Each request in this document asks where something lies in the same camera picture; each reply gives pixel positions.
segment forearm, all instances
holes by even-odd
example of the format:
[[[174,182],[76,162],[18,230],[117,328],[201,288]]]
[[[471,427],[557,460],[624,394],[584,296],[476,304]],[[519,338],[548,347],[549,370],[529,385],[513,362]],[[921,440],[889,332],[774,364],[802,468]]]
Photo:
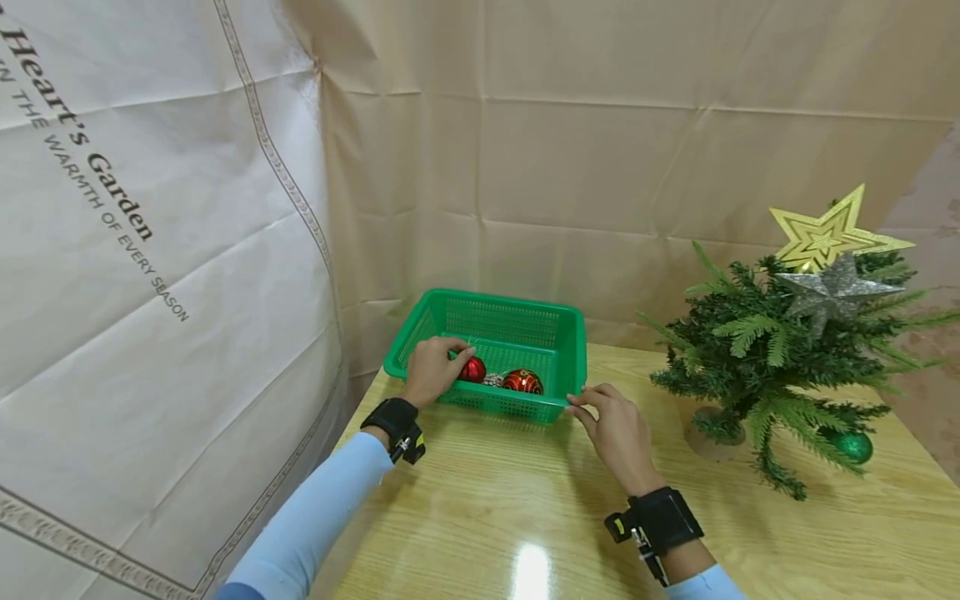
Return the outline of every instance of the forearm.
[[[630,496],[641,497],[667,485],[666,479],[652,463],[639,463],[635,472],[624,482]],[[700,540],[692,540],[671,548],[660,557],[660,564],[671,586],[667,593],[671,600],[735,599],[743,598],[736,584],[719,566]]]
[[[314,574],[353,513],[394,466],[376,433],[355,435],[300,484],[230,573],[228,583],[250,586],[270,600],[306,597]]]

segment tree stand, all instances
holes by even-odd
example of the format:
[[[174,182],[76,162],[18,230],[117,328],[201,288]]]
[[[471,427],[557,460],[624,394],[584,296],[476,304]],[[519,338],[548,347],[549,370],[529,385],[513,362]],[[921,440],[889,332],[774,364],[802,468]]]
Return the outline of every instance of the tree stand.
[[[720,412],[721,409],[719,407],[702,406],[698,408],[693,415],[694,417],[714,418],[719,415]],[[690,445],[690,449],[701,458],[715,463],[723,463],[736,456],[737,452],[739,452],[743,446],[744,441],[747,439],[747,433],[741,426],[738,435],[731,443],[719,444],[697,429],[693,418],[691,418],[684,429],[684,439],[686,439],[686,442]]]

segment black wrist band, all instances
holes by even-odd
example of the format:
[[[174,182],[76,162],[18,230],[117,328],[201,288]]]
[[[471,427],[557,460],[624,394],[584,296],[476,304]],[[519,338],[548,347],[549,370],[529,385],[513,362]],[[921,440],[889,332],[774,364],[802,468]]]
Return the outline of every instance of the black wrist band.
[[[401,397],[391,397],[380,402],[360,424],[360,428],[379,427],[389,439],[390,458],[396,462],[403,457],[413,465],[426,453],[423,432],[417,427],[420,410]]]
[[[673,488],[660,488],[644,496],[627,498],[630,508],[604,520],[613,541],[633,539],[640,558],[665,588],[666,575],[658,557],[671,548],[704,536],[684,497]]]
[[[704,536],[684,497],[673,488],[660,488],[641,497],[631,496],[627,501],[657,556]]]

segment fabric backdrop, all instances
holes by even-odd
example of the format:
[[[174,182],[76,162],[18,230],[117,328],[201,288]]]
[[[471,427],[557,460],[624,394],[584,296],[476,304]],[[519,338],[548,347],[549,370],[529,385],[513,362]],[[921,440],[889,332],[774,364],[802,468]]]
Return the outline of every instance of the fabric backdrop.
[[[904,251],[920,268],[911,281],[930,290],[924,307],[960,309],[960,127],[937,147],[883,231],[917,243]],[[898,375],[902,395],[885,395],[898,417],[960,485],[960,325],[903,336],[903,347],[943,367]]]
[[[646,347],[720,263],[867,183],[879,228],[960,114],[955,0],[287,0],[323,75],[335,273],[366,382],[449,286]],[[911,231],[904,237],[912,239]]]
[[[210,597],[352,413],[313,61],[255,0],[0,32],[0,597]]]

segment decorative border line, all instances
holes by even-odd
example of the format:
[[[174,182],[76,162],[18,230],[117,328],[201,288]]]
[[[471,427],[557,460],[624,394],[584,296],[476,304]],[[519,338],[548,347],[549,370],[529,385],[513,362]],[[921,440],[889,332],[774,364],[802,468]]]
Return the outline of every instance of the decorative border line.
[[[334,286],[333,269],[330,264],[324,231],[320,226],[316,214],[314,214],[310,204],[300,191],[297,182],[290,175],[290,171],[276,150],[276,145],[270,136],[270,132],[267,130],[266,121],[263,118],[263,111],[260,107],[260,101],[256,94],[256,84],[251,76],[247,61],[244,58],[236,30],[233,27],[233,20],[227,8],[227,1],[213,0],[213,4],[220,17],[220,23],[224,29],[224,35],[227,38],[230,52],[233,55],[233,62],[237,69],[237,74],[240,76],[240,80],[244,86],[244,92],[247,95],[247,104],[250,109],[260,149],[264,157],[267,158],[267,162],[269,162],[273,168],[274,174],[286,192],[290,202],[297,209],[303,223],[310,230],[314,242],[317,244],[317,248],[320,250],[321,257],[324,260],[327,275],[330,277],[330,284]],[[336,304],[336,292],[334,291],[334,312],[337,312]],[[239,541],[247,534],[250,527],[263,512],[263,509],[274,497],[280,485],[286,480],[290,471],[316,435],[321,422],[324,420],[331,400],[340,387],[340,380],[345,365],[343,332],[339,319],[336,321],[336,327],[338,339],[340,340],[341,356],[336,374],[334,375],[333,387],[326,397],[324,406],[310,425],[310,428],[307,429],[293,454],[290,455],[280,471],[278,471],[273,480],[271,480],[270,485],[260,494],[250,510],[247,511],[247,515],[240,521],[233,530],[233,533],[230,534],[229,538],[213,555],[213,558],[207,564],[204,575],[201,576],[196,586],[190,587],[182,584],[156,569],[140,563],[119,549],[113,548],[107,543],[98,540],[80,528],[71,525],[66,520],[45,511],[26,498],[3,486],[0,486],[0,528],[26,541],[35,543],[68,561],[95,571],[117,584],[155,600],[200,600],[206,595],[210,586],[213,584],[213,580],[220,570],[220,567],[223,566],[227,556],[229,556]]]
[[[343,369],[338,368],[333,388],[317,418],[267,489],[260,494],[224,545],[213,555],[204,575],[194,587],[146,566],[3,486],[0,486],[0,528],[155,600],[199,600],[210,588],[224,560],[250,530],[316,435],[327,409],[333,403],[334,394],[340,388],[342,374]]]
[[[283,189],[286,190],[287,196],[290,197],[290,202],[293,203],[294,208],[297,209],[300,218],[303,220],[303,224],[310,229],[313,240],[317,243],[317,248],[320,249],[320,254],[324,257],[326,270],[330,273],[330,276],[333,277],[326,236],[324,236],[324,231],[320,227],[317,215],[314,214],[313,208],[310,207],[310,204],[303,197],[303,192],[300,191],[297,182],[290,175],[286,163],[283,162],[283,158],[281,158],[279,152],[276,151],[274,140],[270,137],[270,132],[267,130],[267,123],[263,118],[263,110],[260,108],[260,98],[256,94],[256,83],[253,81],[250,68],[247,66],[247,59],[244,57],[243,49],[240,47],[237,32],[233,28],[233,19],[230,18],[227,0],[213,0],[213,4],[217,9],[217,13],[220,15],[220,25],[224,28],[224,36],[227,37],[230,52],[233,54],[233,64],[236,66],[237,74],[243,83],[244,92],[247,94],[247,104],[250,108],[250,116],[253,119],[253,127],[256,129],[256,139],[260,143],[260,150],[263,151],[267,162],[269,162],[270,166],[274,169],[276,178],[279,180],[280,185],[283,186]]]

